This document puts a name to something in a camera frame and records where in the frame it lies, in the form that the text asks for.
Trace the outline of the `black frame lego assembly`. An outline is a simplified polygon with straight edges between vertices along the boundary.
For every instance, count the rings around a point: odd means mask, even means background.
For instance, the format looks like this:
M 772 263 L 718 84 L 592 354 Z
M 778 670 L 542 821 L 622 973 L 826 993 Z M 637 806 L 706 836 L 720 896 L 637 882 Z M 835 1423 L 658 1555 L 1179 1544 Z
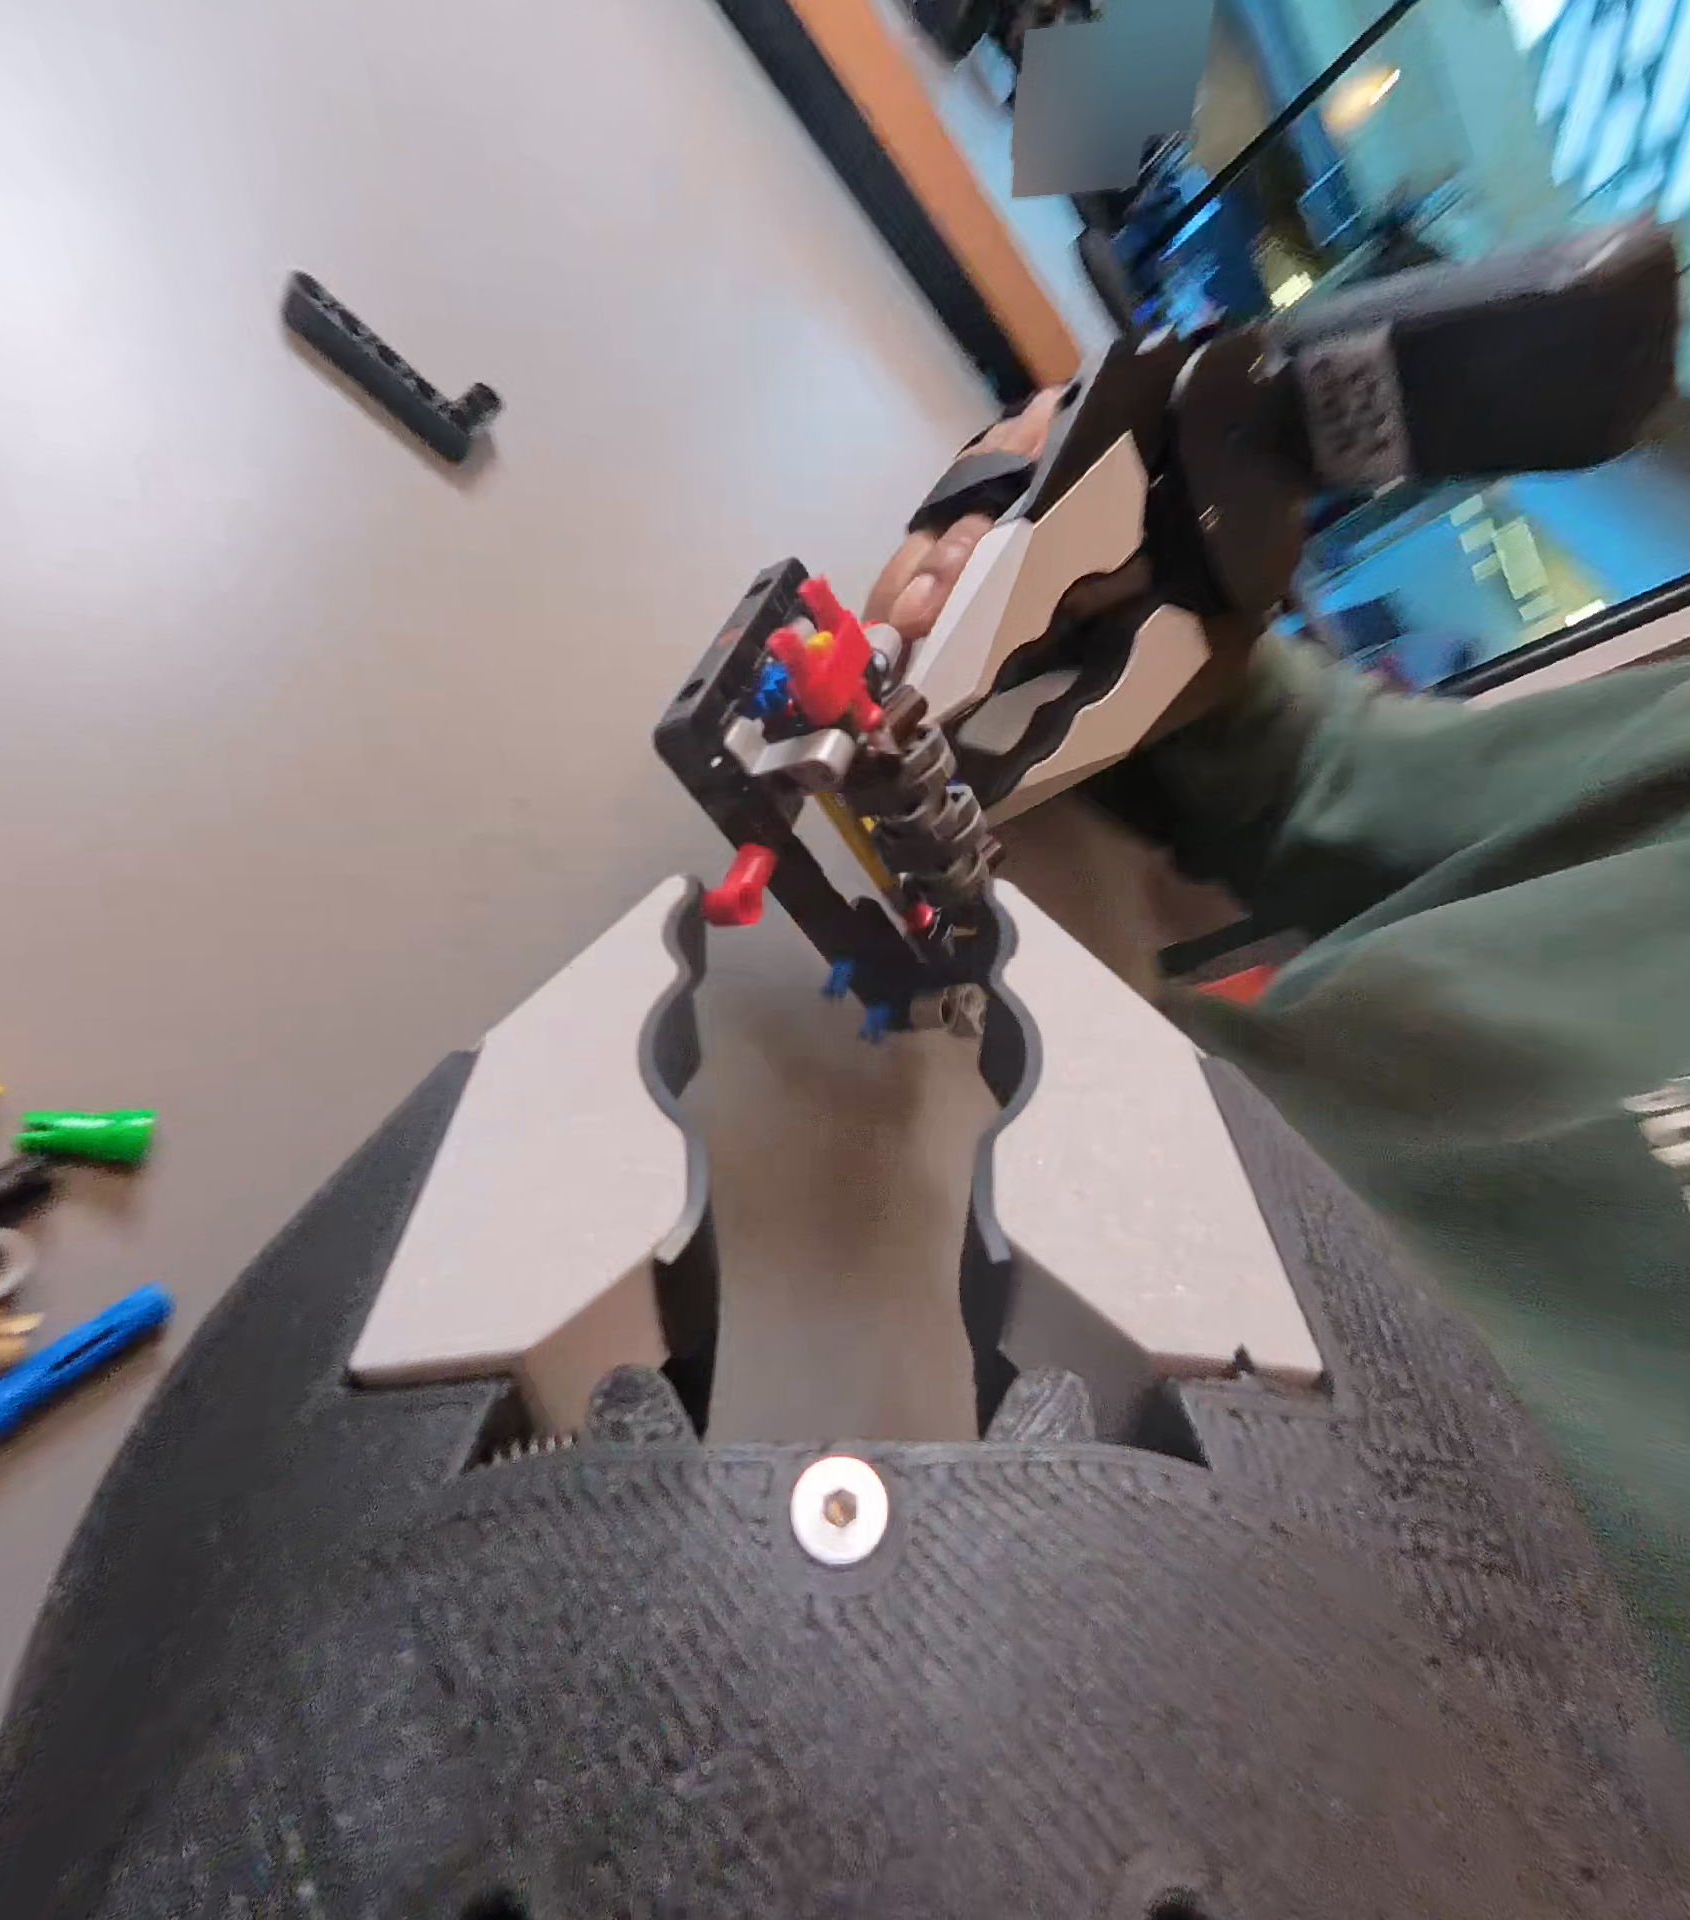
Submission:
M 688 672 L 654 749 L 731 846 L 703 923 L 747 927 L 776 902 L 868 1041 L 976 1039 L 999 960 L 998 841 L 901 662 L 890 627 L 780 562 Z

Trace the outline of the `person's right hand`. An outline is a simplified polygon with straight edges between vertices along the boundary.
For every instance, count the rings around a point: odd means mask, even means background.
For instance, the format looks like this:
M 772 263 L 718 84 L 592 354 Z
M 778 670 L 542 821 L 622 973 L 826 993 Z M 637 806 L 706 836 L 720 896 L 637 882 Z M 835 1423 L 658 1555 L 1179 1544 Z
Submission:
M 958 449 L 953 461 L 999 456 L 1035 463 L 1065 397 L 1065 386 L 1035 391 L 976 433 Z M 980 540 L 994 523 L 996 515 L 971 509 L 941 526 L 908 527 L 870 587 L 861 617 L 868 623 L 892 627 L 905 649 L 916 646 L 932 631 Z

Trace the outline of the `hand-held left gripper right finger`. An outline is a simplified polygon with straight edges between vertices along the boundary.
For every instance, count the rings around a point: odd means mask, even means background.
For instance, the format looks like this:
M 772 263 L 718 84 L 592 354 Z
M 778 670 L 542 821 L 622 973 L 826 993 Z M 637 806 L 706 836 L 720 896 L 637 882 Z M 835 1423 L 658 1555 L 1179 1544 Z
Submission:
M 1313 1397 L 1327 1363 L 1205 1060 L 1002 880 L 976 1070 L 958 1304 L 976 1428 L 1035 1374 L 1080 1381 L 1087 1436 L 1176 1443 L 1179 1390 Z

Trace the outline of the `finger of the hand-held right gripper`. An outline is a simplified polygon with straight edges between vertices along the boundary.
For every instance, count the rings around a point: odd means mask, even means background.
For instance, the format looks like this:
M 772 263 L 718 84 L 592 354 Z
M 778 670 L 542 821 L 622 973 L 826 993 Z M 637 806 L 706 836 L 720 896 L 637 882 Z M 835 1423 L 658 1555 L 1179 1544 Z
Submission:
M 996 689 L 955 723 L 955 773 L 991 824 L 1072 791 L 1124 760 L 1210 659 L 1201 622 L 1160 604 L 1081 634 L 1070 664 Z
M 914 689 L 932 719 L 962 718 L 1002 682 L 1056 672 L 1060 604 L 1140 550 L 1146 493 L 1146 458 L 1124 431 L 1050 499 L 1021 499 L 980 537 L 914 654 Z

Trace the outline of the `person's green shirt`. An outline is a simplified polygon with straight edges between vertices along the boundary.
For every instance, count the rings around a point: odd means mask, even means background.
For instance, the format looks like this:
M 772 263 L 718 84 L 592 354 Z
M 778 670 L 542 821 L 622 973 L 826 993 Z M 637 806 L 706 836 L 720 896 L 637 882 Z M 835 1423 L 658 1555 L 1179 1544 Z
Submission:
M 1690 828 L 1311 939 L 1182 1019 L 1489 1344 L 1690 1764 Z

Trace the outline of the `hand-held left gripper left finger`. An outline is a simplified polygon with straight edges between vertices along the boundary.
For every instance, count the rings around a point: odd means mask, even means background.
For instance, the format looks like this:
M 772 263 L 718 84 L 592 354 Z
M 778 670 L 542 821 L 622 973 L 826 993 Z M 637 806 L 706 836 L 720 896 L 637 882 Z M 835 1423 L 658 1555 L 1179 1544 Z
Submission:
M 348 1362 L 362 1387 L 505 1380 L 584 1412 L 613 1368 L 714 1381 L 700 885 L 670 875 L 483 1033 Z

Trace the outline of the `dark angled lego beam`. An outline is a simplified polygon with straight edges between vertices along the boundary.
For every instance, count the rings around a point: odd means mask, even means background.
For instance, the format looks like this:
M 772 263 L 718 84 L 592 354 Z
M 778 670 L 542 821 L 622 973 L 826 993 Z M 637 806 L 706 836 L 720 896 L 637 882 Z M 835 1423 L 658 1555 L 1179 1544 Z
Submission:
M 504 409 L 486 381 L 448 394 L 418 371 L 317 277 L 294 270 L 279 300 L 283 327 L 431 458 L 462 468 Z

